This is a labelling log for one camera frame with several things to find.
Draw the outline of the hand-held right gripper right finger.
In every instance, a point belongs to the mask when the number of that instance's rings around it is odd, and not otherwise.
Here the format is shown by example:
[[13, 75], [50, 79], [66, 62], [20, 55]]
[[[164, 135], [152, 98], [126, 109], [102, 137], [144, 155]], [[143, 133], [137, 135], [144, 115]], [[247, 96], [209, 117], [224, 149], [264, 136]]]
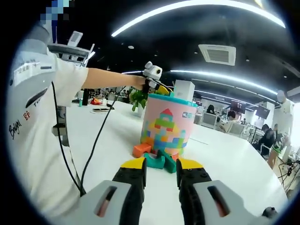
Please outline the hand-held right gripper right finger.
[[220, 180], [212, 180], [200, 163], [179, 158], [176, 170], [185, 224], [268, 225], [273, 219], [273, 207], [253, 215], [236, 192]]

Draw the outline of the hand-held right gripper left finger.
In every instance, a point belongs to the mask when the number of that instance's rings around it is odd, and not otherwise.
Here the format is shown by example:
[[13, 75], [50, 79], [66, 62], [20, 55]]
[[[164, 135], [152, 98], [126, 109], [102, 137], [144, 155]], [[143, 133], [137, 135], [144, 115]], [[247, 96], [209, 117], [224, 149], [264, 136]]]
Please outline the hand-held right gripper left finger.
[[112, 180], [104, 180], [83, 195], [66, 216], [52, 220], [53, 225], [137, 225], [144, 188], [146, 158], [123, 163]]

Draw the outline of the person's left hand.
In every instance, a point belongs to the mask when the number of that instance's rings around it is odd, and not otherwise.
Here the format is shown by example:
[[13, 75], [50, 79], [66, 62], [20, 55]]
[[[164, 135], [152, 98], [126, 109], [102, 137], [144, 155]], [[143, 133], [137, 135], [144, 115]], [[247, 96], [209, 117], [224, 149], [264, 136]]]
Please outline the person's left hand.
[[146, 78], [142, 77], [142, 76], [134, 76], [134, 84], [133, 86], [137, 89], [137, 90], [142, 90], [145, 82], [146, 82]]

